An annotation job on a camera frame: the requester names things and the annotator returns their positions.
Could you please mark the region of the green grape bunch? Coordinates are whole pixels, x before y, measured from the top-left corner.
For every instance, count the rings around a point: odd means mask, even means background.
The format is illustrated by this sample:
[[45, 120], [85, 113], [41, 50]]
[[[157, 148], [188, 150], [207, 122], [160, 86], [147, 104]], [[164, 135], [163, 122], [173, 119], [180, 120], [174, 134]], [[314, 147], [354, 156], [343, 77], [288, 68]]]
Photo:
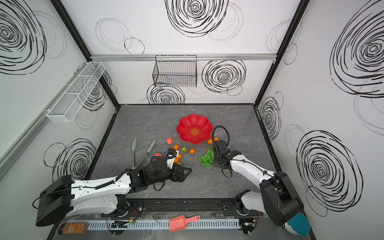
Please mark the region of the green grape bunch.
[[213, 146], [210, 146], [210, 149], [207, 151], [206, 154], [201, 155], [198, 160], [202, 164], [202, 166], [212, 166], [214, 163], [214, 151], [213, 151]]

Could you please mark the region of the red flower fruit bowl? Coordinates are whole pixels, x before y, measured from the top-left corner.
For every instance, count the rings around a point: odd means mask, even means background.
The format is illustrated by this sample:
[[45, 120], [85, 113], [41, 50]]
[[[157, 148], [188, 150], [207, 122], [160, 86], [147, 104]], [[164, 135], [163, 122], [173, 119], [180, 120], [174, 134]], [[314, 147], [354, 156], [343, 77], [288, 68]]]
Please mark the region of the red flower fruit bowl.
[[207, 117], [192, 114], [180, 120], [177, 133], [182, 141], [198, 145], [211, 138], [213, 128]]

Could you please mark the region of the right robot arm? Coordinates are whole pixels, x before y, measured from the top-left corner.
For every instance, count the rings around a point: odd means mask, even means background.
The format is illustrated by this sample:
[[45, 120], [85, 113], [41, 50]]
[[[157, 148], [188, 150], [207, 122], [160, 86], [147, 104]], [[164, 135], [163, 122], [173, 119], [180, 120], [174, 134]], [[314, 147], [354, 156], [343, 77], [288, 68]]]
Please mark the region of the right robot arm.
[[266, 214], [277, 226], [283, 226], [302, 210], [304, 204], [288, 175], [273, 172], [248, 160], [229, 144], [219, 140], [213, 143], [214, 166], [238, 173], [260, 190], [243, 191], [236, 196], [237, 211], [245, 215], [251, 211]]

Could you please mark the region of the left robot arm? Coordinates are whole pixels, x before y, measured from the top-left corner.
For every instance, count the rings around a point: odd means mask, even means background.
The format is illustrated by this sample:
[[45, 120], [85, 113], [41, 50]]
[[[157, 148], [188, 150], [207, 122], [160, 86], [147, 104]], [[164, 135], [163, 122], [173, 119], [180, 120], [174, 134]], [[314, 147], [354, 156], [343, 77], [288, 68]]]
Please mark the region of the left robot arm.
[[168, 165], [156, 159], [147, 166], [125, 169], [118, 176], [96, 180], [73, 180], [60, 177], [40, 193], [36, 200], [37, 227], [61, 222], [70, 216], [104, 214], [124, 217], [131, 211], [127, 195], [146, 190], [157, 183], [182, 183], [192, 169], [178, 164]]

